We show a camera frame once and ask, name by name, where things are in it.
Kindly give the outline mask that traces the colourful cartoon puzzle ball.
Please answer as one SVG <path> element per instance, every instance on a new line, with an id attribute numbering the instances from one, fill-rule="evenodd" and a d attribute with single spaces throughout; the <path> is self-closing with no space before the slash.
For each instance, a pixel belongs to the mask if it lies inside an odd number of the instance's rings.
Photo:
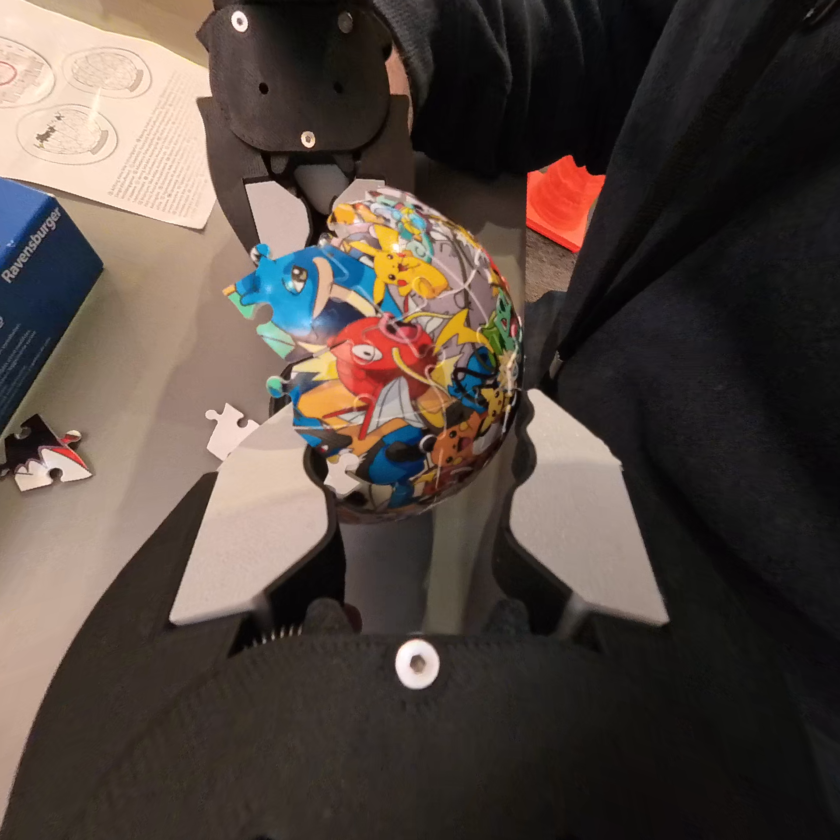
<path id="1" fill-rule="evenodd" d="M 364 437 L 385 388 L 408 405 L 435 388 L 471 398 L 478 379 L 508 371 L 520 387 L 522 321 L 495 261 L 466 228 L 410 192 L 384 186 L 337 204 L 315 245 L 280 258 L 265 245 L 251 273 L 224 289 L 296 382 L 338 381 L 326 417 L 362 405 Z"/>

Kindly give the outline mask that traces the white instruction leaflet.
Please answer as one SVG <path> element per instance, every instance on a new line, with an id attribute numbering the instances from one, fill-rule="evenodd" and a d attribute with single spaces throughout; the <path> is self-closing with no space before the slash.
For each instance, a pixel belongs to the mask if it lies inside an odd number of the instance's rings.
<path id="1" fill-rule="evenodd" d="M 143 38 L 1 3 L 1 175 L 202 230 L 207 70 Z"/>

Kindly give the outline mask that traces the black round ball stand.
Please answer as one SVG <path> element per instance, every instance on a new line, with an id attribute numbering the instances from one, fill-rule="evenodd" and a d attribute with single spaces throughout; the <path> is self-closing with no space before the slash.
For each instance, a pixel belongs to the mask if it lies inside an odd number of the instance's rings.
<path id="1" fill-rule="evenodd" d="M 338 381 L 273 375 L 266 389 L 270 411 L 290 405 L 293 426 L 313 458 L 337 471 L 324 483 L 338 499 L 341 518 L 372 522 L 419 515 L 455 497 L 499 451 L 518 409 L 519 383 L 508 371 L 465 380 L 476 385 L 471 398 L 432 388 L 413 406 L 404 381 L 388 385 L 364 437 L 362 405 L 325 415 L 327 396 L 344 396 Z"/>

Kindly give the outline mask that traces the person's right forearm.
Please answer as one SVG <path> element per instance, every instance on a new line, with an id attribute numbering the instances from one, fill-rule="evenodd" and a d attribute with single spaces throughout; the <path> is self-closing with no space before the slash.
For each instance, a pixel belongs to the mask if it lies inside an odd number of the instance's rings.
<path id="1" fill-rule="evenodd" d="M 674 1 L 380 1 L 416 152 L 522 175 L 567 155 L 602 175 Z"/>

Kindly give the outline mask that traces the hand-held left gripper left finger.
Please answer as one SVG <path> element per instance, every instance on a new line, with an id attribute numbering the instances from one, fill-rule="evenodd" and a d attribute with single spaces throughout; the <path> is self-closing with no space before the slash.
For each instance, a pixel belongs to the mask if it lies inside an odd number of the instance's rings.
<path id="1" fill-rule="evenodd" d="M 344 605 L 346 564 L 335 499 L 313 468 L 292 416 L 272 416 L 218 468 L 169 615 L 186 626 L 231 616 L 257 632 L 289 630 L 271 594 L 295 574 L 314 598 Z"/>

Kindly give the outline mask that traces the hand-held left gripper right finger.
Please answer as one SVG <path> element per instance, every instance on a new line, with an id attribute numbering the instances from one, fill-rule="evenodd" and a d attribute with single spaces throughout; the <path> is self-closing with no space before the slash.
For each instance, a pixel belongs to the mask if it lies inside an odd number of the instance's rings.
<path id="1" fill-rule="evenodd" d="M 531 631 L 573 636 L 591 616 L 666 626 L 623 466 L 609 447 L 533 388 L 512 468 L 493 571 L 525 606 Z"/>

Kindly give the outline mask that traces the blue puzzle box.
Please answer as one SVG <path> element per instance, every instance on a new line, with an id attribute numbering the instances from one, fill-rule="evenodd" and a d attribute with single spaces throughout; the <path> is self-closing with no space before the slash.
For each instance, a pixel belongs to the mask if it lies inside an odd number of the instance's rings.
<path id="1" fill-rule="evenodd" d="M 103 271 L 58 200 L 1 179 L 1 429 Z"/>

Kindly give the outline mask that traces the black red white puzzle piece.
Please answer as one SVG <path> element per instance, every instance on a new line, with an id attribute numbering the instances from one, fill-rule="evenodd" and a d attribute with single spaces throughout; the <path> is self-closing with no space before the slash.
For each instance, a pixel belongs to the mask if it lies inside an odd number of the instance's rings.
<path id="1" fill-rule="evenodd" d="M 11 477 L 22 492 L 49 487 L 55 480 L 68 483 L 89 479 L 93 471 L 77 452 L 82 438 L 82 432 L 76 429 L 56 434 L 36 413 L 3 439 L 1 478 Z"/>

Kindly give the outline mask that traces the orange cone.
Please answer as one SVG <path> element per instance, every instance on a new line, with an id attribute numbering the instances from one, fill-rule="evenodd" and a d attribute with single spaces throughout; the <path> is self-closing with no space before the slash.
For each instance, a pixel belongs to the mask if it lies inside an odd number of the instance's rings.
<path id="1" fill-rule="evenodd" d="M 570 252 L 583 245 L 590 211 L 600 195 L 604 175 L 593 175 L 571 155 L 528 174 L 527 225 Z"/>

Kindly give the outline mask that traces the person's dark clothing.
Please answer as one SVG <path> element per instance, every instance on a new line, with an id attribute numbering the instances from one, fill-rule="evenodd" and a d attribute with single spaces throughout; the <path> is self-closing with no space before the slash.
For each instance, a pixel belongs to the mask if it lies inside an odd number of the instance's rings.
<path id="1" fill-rule="evenodd" d="M 838 2 L 524 2 L 533 163 L 606 176 L 552 394 L 780 653 L 838 838 Z"/>

